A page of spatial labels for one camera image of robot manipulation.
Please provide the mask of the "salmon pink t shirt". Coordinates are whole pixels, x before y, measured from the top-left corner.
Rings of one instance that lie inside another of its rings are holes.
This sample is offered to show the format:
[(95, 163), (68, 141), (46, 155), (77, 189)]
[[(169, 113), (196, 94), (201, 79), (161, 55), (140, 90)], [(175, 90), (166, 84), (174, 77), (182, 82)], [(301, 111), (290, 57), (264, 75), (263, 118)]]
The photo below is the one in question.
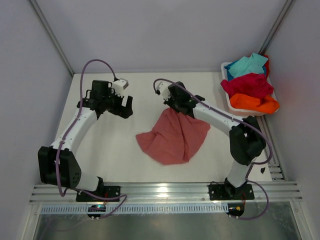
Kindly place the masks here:
[(137, 134), (140, 149), (162, 165), (188, 163), (204, 143), (210, 125), (166, 108), (149, 132)]

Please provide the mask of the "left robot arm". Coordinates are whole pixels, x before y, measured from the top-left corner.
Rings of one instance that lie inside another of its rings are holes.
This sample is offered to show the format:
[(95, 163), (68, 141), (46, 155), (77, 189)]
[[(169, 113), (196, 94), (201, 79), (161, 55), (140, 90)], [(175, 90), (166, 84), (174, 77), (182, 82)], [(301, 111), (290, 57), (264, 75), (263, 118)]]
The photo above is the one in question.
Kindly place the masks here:
[(81, 198), (102, 200), (108, 197), (103, 179), (81, 170), (76, 152), (89, 129), (100, 116), (109, 112), (123, 119), (133, 114), (133, 97), (124, 97), (129, 82), (119, 78), (113, 82), (94, 80), (77, 104), (77, 111), (63, 133), (50, 145), (38, 151), (41, 182), (75, 190)]

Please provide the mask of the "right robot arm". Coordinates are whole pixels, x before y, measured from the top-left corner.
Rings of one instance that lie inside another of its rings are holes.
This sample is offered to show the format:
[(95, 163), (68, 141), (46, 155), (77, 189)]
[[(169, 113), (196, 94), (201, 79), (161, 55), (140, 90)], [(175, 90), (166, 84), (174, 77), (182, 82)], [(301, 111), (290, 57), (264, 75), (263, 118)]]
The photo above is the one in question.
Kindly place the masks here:
[(228, 199), (243, 195), (252, 162), (266, 147), (257, 120), (253, 116), (241, 118), (214, 108), (204, 97), (188, 92), (180, 81), (161, 81), (154, 84), (154, 88), (164, 104), (177, 113), (208, 123), (229, 137), (233, 163), (224, 180), (222, 195)]

